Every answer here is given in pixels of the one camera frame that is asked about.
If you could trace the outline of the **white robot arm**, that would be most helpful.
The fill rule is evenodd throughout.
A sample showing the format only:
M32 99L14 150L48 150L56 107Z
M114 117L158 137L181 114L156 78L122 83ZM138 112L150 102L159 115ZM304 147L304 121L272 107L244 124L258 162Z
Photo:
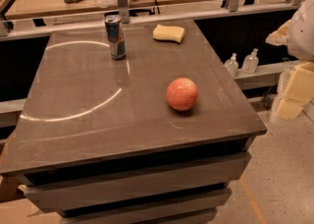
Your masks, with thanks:
M267 36L266 42L285 45L288 54L301 61L282 73L279 99L273 107L277 118L293 120L314 99L314 0L305 0L290 20Z

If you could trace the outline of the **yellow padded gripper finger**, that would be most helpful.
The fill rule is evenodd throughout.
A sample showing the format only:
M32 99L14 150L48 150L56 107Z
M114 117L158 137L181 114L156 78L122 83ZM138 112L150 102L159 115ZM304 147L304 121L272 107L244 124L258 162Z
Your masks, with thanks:
M314 63L302 63L282 72L275 102L275 116L282 120L293 120L313 99Z
M267 36L266 42L275 46L286 45L288 42L289 25L290 21L286 21L277 30L273 31Z

